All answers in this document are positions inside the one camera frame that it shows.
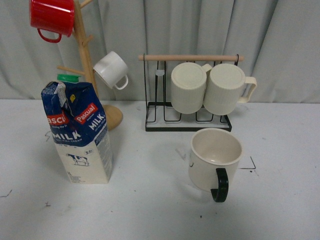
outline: green bottle cap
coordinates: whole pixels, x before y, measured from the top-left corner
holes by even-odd
[[[56,79],[62,82],[78,83],[79,77],[81,76],[70,75],[70,74],[58,74]]]

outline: wooden mug tree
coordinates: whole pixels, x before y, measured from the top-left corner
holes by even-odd
[[[95,90],[95,93],[98,95],[97,83],[95,80],[95,73],[91,62],[90,52],[88,43],[94,38],[92,35],[86,35],[85,26],[81,14],[81,9],[91,3],[93,0],[85,0],[83,3],[79,3],[78,0],[74,0],[74,24],[72,35],[75,37],[78,50],[81,58],[81,63],[83,71],[64,67],[57,66],[58,69],[68,71],[75,74],[80,74],[85,77],[85,81],[91,83]],[[107,126],[109,130],[116,128],[123,119],[122,112],[115,106],[103,105],[105,111]]]

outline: upside-down mug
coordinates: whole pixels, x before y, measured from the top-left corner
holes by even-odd
[[[74,27],[73,0],[29,0],[30,25],[49,43],[60,42],[62,35],[70,37]],[[47,38],[42,30],[59,34],[57,39]]]
[[[115,87],[118,90],[124,89],[128,85],[128,71],[129,68],[125,61],[116,54],[114,51],[109,52],[104,58],[98,61],[93,69],[103,80],[103,82],[109,87]],[[122,86],[118,86],[117,83],[125,77],[125,82]]]
[[[246,96],[241,96],[243,86],[251,84]],[[203,106],[215,115],[231,113],[236,103],[246,103],[257,87],[257,80],[245,73],[236,65],[222,63],[210,71],[204,94]]]
[[[203,105],[209,64],[200,66],[193,62],[177,65],[171,73],[171,104],[182,114],[193,114]]]

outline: cow illustration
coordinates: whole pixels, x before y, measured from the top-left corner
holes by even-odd
[[[72,160],[74,161],[74,165],[79,165],[79,166],[89,166],[88,158],[84,156],[76,156],[72,154],[67,154],[67,156],[71,157]]]

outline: mug handle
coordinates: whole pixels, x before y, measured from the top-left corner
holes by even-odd
[[[249,102],[250,98],[251,98],[251,95],[252,93],[254,92],[254,90],[256,89],[257,87],[257,80],[255,77],[253,76],[246,76],[245,77],[245,84],[251,84],[251,87],[247,93],[246,96],[241,96],[238,100],[238,103],[247,103]]]
[[[210,64],[205,64],[205,65],[203,65],[202,66],[202,68],[203,68],[203,70],[206,72],[206,73],[208,73],[208,72],[210,72],[211,71],[211,69],[213,68]]]
[[[229,190],[228,174],[225,168],[216,168],[218,177],[218,189],[211,189],[213,200],[216,203],[223,203],[227,199]]]
[[[50,38],[47,38],[47,37],[45,37],[45,36],[42,35],[40,28],[37,28],[37,30],[38,30],[38,34],[40,35],[40,37],[41,37],[43,40],[45,40],[45,41],[47,41],[47,42],[49,42],[49,43],[57,44],[57,43],[59,43],[60,40],[61,40],[62,35],[61,35],[60,33],[59,33],[59,37],[58,37],[57,39],[50,39]]]
[[[121,87],[118,87],[117,85],[114,85],[114,86],[115,86],[116,89],[122,90],[128,85],[128,82],[129,82],[128,75],[125,75],[125,83],[123,84],[123,86],[121,86]]]

